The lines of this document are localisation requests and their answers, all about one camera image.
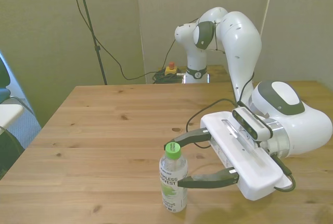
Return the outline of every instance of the black stand pole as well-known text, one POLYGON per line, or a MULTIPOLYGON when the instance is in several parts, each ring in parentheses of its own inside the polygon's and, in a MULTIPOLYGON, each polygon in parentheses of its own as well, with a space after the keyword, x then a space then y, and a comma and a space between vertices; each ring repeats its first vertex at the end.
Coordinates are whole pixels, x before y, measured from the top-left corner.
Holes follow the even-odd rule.
POLYGON ((100 66, 100 71, 102 73, 102 76, 103 76, 103 80, 104 80, 104 85, 108 85, 107 81, 106 81, 106 77, 105 77, 105 73, 104 73, 104 68, 103 68, 103 64, 102 64, 102 60, 100 58, 100 46, 97 45, 97 42, 96 42, 96 37, 95 37, 95 33, 94 33, 94 30, 93 30, 93 25, 92 25, 92 22, 90 20, 90 16, 89 16, 89 11, 88 11, 88 7, 87 7, 87 3, 85 0, 82 0, 83 1, 83 5, 84 5, 84 8, 85 8, 85 12, 87 14, 87 19, 88 19, 88 23, 89 23, 89 27, 90 27, 90 31, 92 33, 92 36, 93 36, 93 40, 94 40, 94 44, 95 44, 95 51, 96 51, 96 54, 97 54, 97 58, 98 58, 98 62, 99 62, 99 66, 100 66))

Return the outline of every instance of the clear liquid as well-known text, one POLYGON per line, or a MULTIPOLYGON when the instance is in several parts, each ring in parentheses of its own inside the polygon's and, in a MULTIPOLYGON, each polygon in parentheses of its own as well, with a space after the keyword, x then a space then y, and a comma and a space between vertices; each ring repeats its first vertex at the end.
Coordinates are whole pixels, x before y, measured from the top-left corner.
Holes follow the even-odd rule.
POLYGON ((167 210, 176 213, 187 204, 187 189, 177 186, 177 181, 187 176, 187 160, 181 156, 177 160, 165 155, 160 160, 162 200, 167 210))

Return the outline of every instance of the green bottle cap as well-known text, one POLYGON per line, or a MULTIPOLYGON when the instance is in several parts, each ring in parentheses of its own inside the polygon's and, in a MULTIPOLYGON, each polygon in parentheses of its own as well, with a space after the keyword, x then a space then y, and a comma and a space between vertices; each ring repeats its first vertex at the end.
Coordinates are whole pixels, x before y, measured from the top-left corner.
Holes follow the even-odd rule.
POLYGON ((173 160, 178 159, 182 155, 181 146, 176 142, 169 142, 165 147, 165 155, 173 160))

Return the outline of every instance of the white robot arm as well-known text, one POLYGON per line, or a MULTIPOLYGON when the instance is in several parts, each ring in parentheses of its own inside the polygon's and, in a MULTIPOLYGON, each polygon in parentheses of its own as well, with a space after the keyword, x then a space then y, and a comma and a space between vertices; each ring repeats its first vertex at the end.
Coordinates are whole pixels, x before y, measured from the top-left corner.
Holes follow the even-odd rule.
POLYGON ((186 41, 182 39, 186 24, 176 30, 176 40, 184 45, 189 64, 202 68, 206 65, 205 50, 224 47, 240 107, 232 113, 205 115, 201 118, 201 129, 176 138, 180 142, 186 139, 186 144, 190 139, 195 140, 192 142, 210 141, 227 168, 211 177, 185 178, 178 185, 214 188, 236 183, 243 195, 253 201, 274 190, 286 189, 287 192, 295 181, 279 158, 302 154, 326 144, 332 135, 330 119, 302 102, 296 91, 284 82, 264 81, 253 89, 249 81, 261 51, 261 39, 244 14, 227 13, 218 7, 203 14, 195 25, 194 30, 191 24, 191 30, 186 31, 186 41), (196 66, 202 57, 201 66, 196 66))

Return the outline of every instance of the red button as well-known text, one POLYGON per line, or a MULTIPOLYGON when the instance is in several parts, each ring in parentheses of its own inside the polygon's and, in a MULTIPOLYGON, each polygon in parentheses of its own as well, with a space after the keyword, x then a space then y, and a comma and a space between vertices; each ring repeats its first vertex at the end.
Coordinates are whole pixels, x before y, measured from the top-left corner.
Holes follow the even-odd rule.
POLYGON ((169 68, 174 69, 175 68, 175 63, 173 61, 169 62, 169 68))

